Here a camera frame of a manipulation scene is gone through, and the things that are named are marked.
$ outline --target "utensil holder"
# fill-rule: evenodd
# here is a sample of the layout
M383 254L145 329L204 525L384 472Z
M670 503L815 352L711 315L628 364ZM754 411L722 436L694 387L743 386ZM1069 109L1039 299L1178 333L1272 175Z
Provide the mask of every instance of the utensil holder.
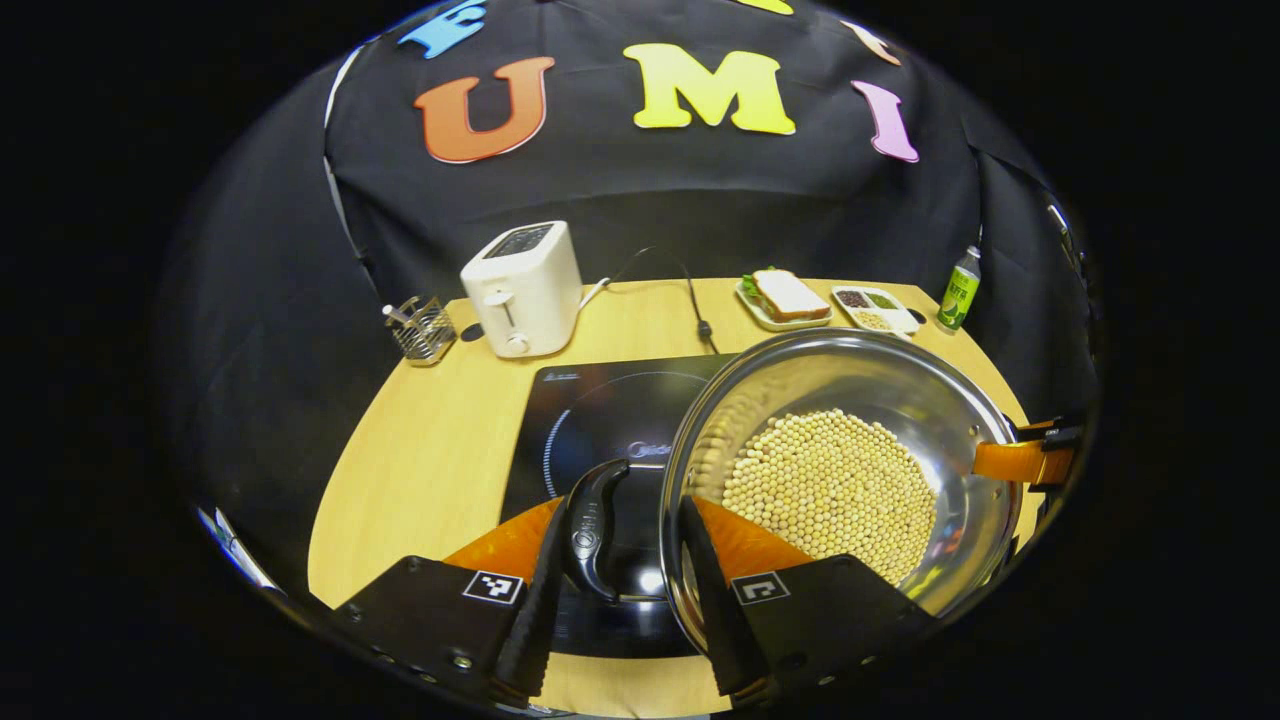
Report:
M387 318L387 327L399 343L404 360L410 365L425 368L439 363L458 336L439 299L433 297L420 307L421 301L421 297L410 297L399 306L399 311L408 315L410 322Z

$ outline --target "bottle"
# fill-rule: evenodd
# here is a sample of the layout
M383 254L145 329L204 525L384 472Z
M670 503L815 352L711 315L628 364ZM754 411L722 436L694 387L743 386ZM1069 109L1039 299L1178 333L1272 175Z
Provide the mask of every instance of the bottle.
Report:
M969 314L969 305L973 302L973 296L978 292L978 282L982 279L982 272L978 269L979 258L982 258L982 252L978 251L977 246L970 245L964 258L951 270L951 282L947 283L947 291L942 295L942 306L938 307L938 323L947 331L960 329L960 323Z

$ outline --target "wooden table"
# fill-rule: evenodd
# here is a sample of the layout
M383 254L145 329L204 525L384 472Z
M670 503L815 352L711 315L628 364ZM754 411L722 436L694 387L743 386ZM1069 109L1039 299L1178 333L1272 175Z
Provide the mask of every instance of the wooden table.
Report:
M964 332L940 329L920 288L806 279L831 297L835 284L887 290L928 318L913 340L973 379L1019 425L1018 400ZM695 279L703 318L721 352L741 352L773 333L735 297L737 278ZM476 322L467 299L445 307L454 327ZM833 307L831 325L850 327ZM545 365L681 357L708 352L684 279L609 284L582 310L562 351L504 360L488 342L456 342L439 365L401 363L365 411L334 468L311 530L311 592L337 607L406 555L439 560L498 524L516 436L534 373ZM1018 534L1034 528L1027 493ZM672 717L728 710L704 657L600 659L552 653L532 702L582 714Z

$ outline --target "cable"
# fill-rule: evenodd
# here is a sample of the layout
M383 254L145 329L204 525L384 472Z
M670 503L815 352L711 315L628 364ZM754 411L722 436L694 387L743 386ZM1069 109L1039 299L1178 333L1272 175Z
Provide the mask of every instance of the cable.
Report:
M636 259L639 259L645 252L649 252L650 250L660 250L660 251L666 252L667 258L671 261L673 261L675 264L680 265L680 272L685 273L685 282L689 283L689 300L694 304L694 316L698 318L698 337L700 337L708 345L712 346L712 352L714 352L716 355L719 355L719 348L716 347L716 341L712 340L712 325L710 325L710 323L708 323L707 320L703 319L703 313L701 313L701 310L698 309L698 293L694 292L694 278L690 277L689 268L685 266L685 264L680 260L680 258L677 258L676 254L673 254L672 251L667 250L666 247L660 247L658 245L650 245L649 247L641 247L640 250L637 250L635 252L635 255L632 255L631 258L627 258L627 261L622 264L622 269L620 269L617 273L613 273L612 275L609 275L609 277L602 279L599 283L596 283L596 288L607 286L607 284L611 284L611 283L614 283L614 282L618 282L620 279L622 279L622 275L625 275L626 272L627 272L627 269L631 268L631 263L635 263ZM590 300L594 295L595 295L595 288L593 288L591 293L586 296L586 300ZM582 305L586 305L586 300L582 301Z

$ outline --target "tray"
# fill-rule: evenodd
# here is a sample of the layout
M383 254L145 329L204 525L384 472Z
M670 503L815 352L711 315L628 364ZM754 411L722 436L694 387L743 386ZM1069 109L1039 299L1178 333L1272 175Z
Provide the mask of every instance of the tray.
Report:
M838 292L846 290L861 293L864 297L867 296L867 293L874 293L881 297L884 297L893 304L893 309L888 310L884 307L879 307L869 297L867 297L867 304L870 305L870 307L850 307L849 305L845 305L845 302L840 300L840 296L837 295ZM840 305L840 307L845 311L845 314L849 315L849 319L859 328L882 333L883 332L892 333L896 331L904 334L914 334L916 331L920 329L920 323L915 322L915 318L911 316L911 313L908 311L908 309L902 305L902 302L899 299L893 297L893 295L887 290L881 290L878 287L864 287L856 284L837 284L831 288L831 297L836 301L836 305ZM860 323L858 320L856 313L872 313L873 315L878 315L882 320L888 323L888 325L893 329L882 331L867 327L864 323Z
M746 305L748 311L751 313L751 316L755 318L755 322L759 323L762 328L767 331L773 331L776 333L786 331L799 331L803 328L822 327L829 323L831 316L835 314L832 310L828 309L827 316L818 318L817 320L787 320L785 323L776 323L759 305L751 302L751 299L749 299L746 293L742 292L742 281L739 281L737 286L733 287L733 293L737 295L737 299L742 301L742 305Z

